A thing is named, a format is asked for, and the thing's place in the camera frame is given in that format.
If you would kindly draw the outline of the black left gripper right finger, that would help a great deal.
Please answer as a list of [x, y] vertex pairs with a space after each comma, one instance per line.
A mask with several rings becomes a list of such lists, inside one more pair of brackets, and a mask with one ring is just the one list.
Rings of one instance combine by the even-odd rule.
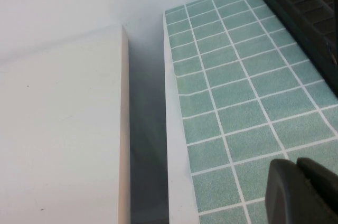
[[337, 223], [337, 174], [308, 157], [298, 158], [296, 165], [311, 184], [323, 212]]

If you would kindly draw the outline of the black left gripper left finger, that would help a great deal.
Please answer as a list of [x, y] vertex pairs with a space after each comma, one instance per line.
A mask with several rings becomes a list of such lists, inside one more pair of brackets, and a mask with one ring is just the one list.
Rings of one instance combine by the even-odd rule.
[[270, 162], [265, 195], [268, 223], [322, 223], [324, 210], [304, 173], [289, 160]]

